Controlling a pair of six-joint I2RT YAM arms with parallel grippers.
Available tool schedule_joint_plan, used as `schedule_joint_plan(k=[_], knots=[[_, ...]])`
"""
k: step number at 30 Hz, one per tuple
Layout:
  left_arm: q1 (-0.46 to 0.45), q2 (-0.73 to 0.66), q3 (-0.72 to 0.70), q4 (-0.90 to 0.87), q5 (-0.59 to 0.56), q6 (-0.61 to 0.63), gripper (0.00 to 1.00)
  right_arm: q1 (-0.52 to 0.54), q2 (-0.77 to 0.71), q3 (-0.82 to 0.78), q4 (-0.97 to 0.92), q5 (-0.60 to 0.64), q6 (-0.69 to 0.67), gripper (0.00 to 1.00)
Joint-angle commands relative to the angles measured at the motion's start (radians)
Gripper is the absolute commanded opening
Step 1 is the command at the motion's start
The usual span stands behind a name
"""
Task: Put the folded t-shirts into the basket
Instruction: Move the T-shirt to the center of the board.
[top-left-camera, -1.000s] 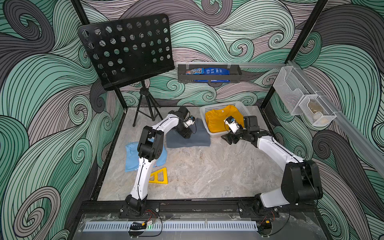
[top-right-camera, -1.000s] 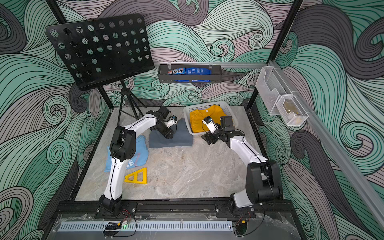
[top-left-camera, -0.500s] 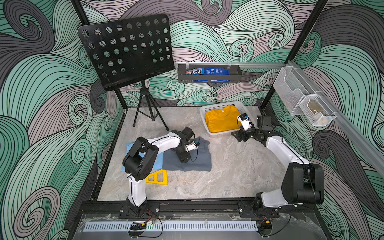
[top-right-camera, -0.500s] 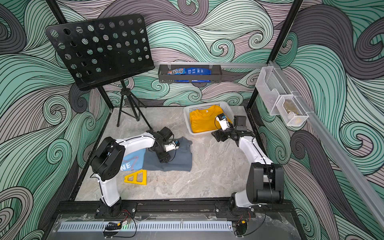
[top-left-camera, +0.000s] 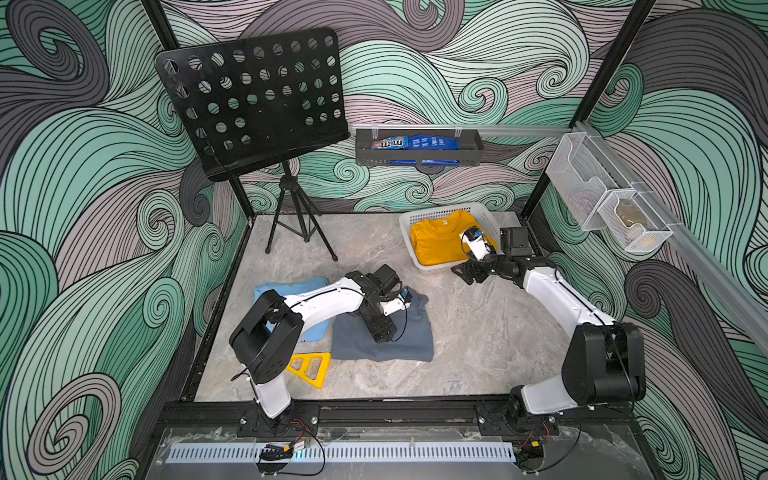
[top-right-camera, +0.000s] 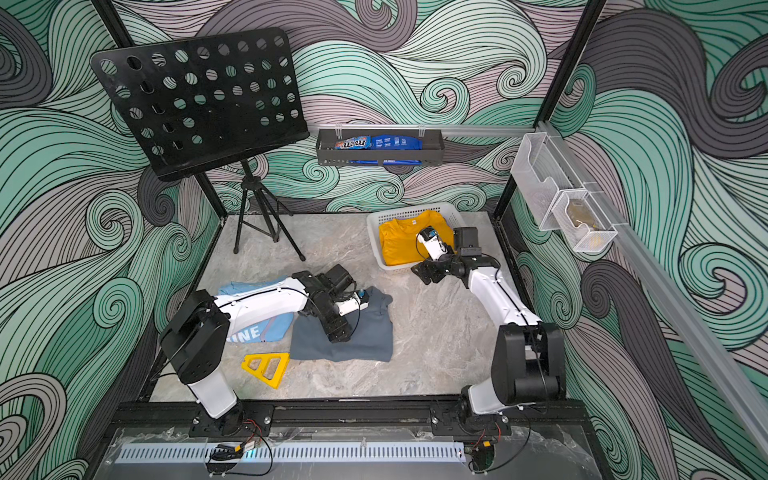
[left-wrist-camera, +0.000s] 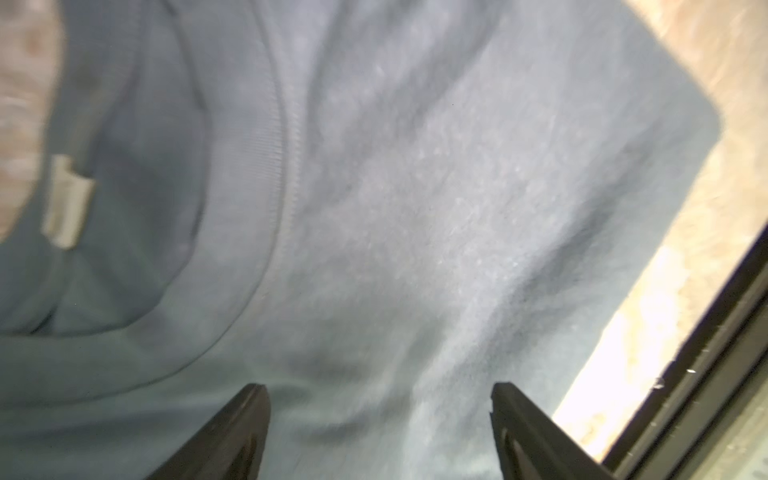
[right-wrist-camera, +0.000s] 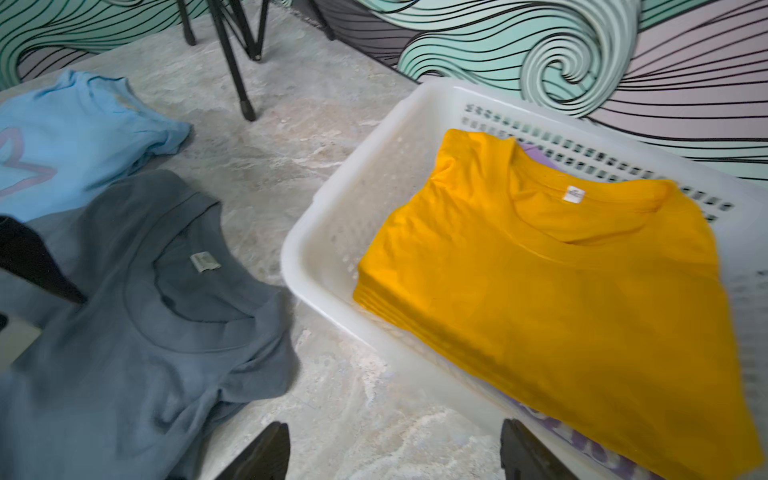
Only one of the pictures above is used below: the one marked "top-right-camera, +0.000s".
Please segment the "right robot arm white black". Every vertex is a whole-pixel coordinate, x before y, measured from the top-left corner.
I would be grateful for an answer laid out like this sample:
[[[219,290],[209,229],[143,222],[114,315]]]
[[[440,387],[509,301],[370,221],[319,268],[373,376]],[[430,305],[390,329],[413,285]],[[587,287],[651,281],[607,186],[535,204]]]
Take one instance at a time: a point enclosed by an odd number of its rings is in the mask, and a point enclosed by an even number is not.
[[[447,277],[459,279],[481,303],[497,327],[489,377],[462,389],[458,404],[439,413],[471,432],[482,433],[511,409],[546,408],[566,397],[564,334],[532,312],[501,270],[501,263],[479,246],[477,229],[453,230],[453,243],[436,228],[416,234],[423,255],[411,271],[426,285]]]

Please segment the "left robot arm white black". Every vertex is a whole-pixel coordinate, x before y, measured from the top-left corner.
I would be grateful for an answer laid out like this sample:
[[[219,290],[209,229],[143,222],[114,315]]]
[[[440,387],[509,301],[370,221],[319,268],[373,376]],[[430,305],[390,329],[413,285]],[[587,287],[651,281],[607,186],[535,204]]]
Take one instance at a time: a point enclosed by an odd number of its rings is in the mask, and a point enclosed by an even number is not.
[[[160,348],[201,406],[193,433],[230,437],[246,422],[246,410],[220,367],[231,337],[280,315],[302,314],[315,317],[330,342],[346,342],[355,331],[346,316],[362,313],[369,300],[340,265],[317,275],[300,271],[243,292],[190,294],[161,332]]]

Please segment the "light blue t-shirt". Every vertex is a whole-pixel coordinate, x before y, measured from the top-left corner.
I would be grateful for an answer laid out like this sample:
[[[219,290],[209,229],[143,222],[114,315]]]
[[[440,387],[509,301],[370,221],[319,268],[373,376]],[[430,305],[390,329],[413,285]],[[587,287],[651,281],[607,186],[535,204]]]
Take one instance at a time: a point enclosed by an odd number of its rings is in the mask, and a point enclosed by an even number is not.
[[[248,293],[255,289],[272,287],[280,281],[282,281],[282,279],[260,283],[230,282],[219,288],[218,297],[238,295]],[[230,343],[243,344],[279,341],[284,338],[286,332],[292,325],[294,316],[294,313],[288,312],[271,317],[264,317],[260,321],[246,320],[245,323],[240,324],[230,321],[230,335],[227,338],[227,341]]]

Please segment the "yellow t-shirt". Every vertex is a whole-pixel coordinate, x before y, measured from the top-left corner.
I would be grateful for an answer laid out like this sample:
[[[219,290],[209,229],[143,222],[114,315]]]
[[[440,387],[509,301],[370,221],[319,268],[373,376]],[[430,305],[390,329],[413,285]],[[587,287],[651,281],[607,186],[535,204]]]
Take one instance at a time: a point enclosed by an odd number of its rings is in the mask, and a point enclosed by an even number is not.
[[[429,255],[417,242],[417,234],[425,227],[434,227],[441,239],[454,247],[453,229],[437,211],[427,210],[409,219],[393,219],[379,226],[381,256],[386,266],[420,262]]]

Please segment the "grey t-shirt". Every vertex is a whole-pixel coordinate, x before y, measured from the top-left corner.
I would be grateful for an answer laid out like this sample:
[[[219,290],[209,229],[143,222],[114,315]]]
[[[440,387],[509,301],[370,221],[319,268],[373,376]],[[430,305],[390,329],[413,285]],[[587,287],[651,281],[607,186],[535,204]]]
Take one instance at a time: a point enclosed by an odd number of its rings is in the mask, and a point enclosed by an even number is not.
[[[389,362],[393,355],[393,324],[389,306],[393,298],[375,287],[366,290],[370,299],[361,312],[345,316],[353,332],[344,342],[332,343],[313,316],[298,316],[292,329],[292,360],[371,360]]]

